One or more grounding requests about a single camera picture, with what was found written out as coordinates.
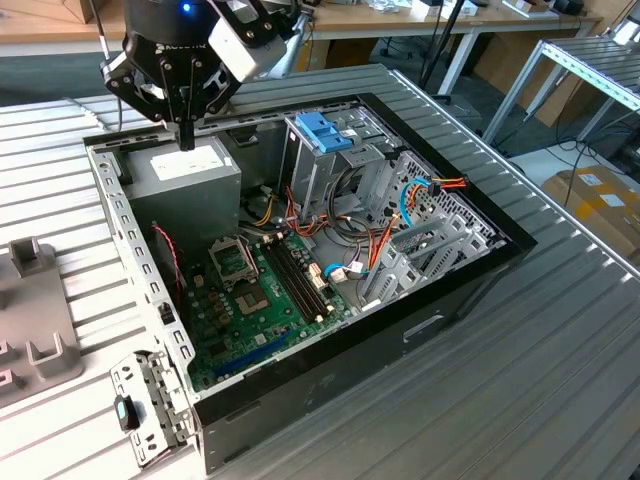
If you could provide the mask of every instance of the red cable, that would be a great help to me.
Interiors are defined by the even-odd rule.
[[[176,271],[176,287],[178,289],[178,305],[180,304],[180,292],[182,291],[182,286],[180,285],[180,267],[178,266],[178,256],[176,255],[175,243],[171,240],[171,237],[165,232],[162,228],[157,225],[152,225],[155,231],[160,233],[164,237],[165,242],[167,242],[167,246],[169,247],[169,251],[171,252],[171,257],[173,258],[173,267]]]

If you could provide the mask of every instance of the metal shelf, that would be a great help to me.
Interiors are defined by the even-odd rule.
[[[557,67],[529,106],[529,112],[547,98],[563,69],[577,75],[630,110],[640,109],[640,51],[623,48],[606,37],[540,41],[484,132],[482,139],[485,142],[491,143],[496,137],[543,57],[554,61]],[[598,112],[589,131],[605,111],[606,109]],[[584,138],[589,131],[584,131],[581,137]]]

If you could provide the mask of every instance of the wooden desk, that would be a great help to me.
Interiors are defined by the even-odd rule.
[[[410,9],[380,13],[364,4],[325,4],[315,12],[314,41],[428,35],[436,23],[435,18],[413,17]],[[101,18],[109,46],[119,51],[124,35],[122,0],[111,0],[102,9]],[[500,0],[491,0],[491,5],[479,9],[477,16],[460,17],[456,22],[453,33],[464,37],[438,93],[451,92],[481,33],[573,29],[580,37],[586,36],[600,19],[593,15],[579,22],[574,17],[564,16],[561,19],[528,19],[501,5]],[[439,32],[445,23],[445,20],[440,22]],[[94,23],[80,25],[13,12],[0,18],[0,57],[96,51],[100,51],[100,44]]]

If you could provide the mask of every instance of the expansion slot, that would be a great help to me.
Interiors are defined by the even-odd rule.
[[[292,331],[290,330],[287,333],[283,334],[277,340],[274,340],[273,342],[268,343],[267,345],[263,345],[262,347],[258,347],[255,350],[249,353],[246,353],[241,357],[235,358],[231,360],[229,363],[222,365],[221,367],[216,369],[215,376],[221,377],[221,376],[227,375],[239,368],[246,367],[247,365],[250,365],[252,363],[256,363],[262,360],[263,358],[272,354],[276,350],[279,350],[280,348],[282,348],[282,346],[286,343],[291,333]]]
[[[282,242],[267,245],[262,251],[307,323],[316,321],[318,316],[322,317],[329,313],[324,301]]]

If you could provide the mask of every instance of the gray floor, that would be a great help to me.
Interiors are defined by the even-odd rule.
[[[374,49],[371,63],[382,63],[389,68],[397,68],[412,80],[419,76],[422,58],[422,47],[412,39],[394,39],[390,56],[380,55],[384,46],[381,40]],[[407,59],[404,52],[413,52],[413,59]],[[63,97],[84,97],[107,93],[102,85],[99,65],[103,60],[100,53],[78,55],[12,57],[0,61],[0,106],[17,105],[33,102],[58,100]],[[434,76],[427,86],[428,92],[435,92],[446,72],[445,59],[437,66]],[[482,115],[480,128],[485,128],[504,98],[503,94],[476,75],[461,77],[457,82],[454,94],[465,97]],[[591,110],[598,108],[592,105]],[[614,108],[609,117],[616,118],[625,112],[624,107]],[[571,124],[566,135],[577,134],[592,115],[585,112]],[[523,109],[517,107],[498,135],[498,141],[520,125],[525,116]],[[565,130],[569,122],[562,124]],[[624,137],[611,137],[599,143],[596,150],[607,157],[620,144]],[[546,127],[537,119],[531,120],[516,136],[500,146],[507,156],[515,156],[552,145],[555,141],[555,130]]]

